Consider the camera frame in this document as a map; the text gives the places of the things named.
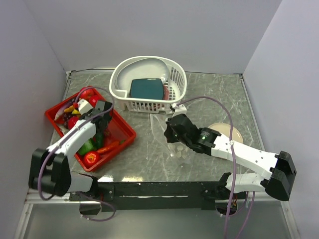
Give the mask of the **green cucumber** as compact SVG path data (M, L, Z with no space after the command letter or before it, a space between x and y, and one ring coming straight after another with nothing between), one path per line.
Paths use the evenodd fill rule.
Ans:
M104 134L102 132L97 132L93 137L93 141L96 149L104 147Z

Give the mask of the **clear dotted zip bag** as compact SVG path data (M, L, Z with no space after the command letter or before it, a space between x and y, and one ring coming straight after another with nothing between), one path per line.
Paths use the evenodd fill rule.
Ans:
M160 151L163 156L178 162L183 165L191 165L193 153L182 143L168 143L164 132L166 130L165 120L166 115L149 114L151 123L152 142L156 144L157 151Z

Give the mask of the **red faceted apple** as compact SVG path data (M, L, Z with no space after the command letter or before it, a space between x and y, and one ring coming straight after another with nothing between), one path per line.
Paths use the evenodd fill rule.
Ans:
M92 95L88 102L94 108L99 100L103 100L103 98L101 98L99 95Z

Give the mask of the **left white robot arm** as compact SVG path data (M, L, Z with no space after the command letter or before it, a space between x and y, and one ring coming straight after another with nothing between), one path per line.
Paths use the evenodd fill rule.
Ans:
M57 142L46 149L36 149L31 157L29 188L37 190L43 200L52 198L45 198L43 192L59 197L71 192L81 192L87 200L94 200L99 194L97 179L72 173L68 159L96 133L108 126L113 107L113 103L99 100Z

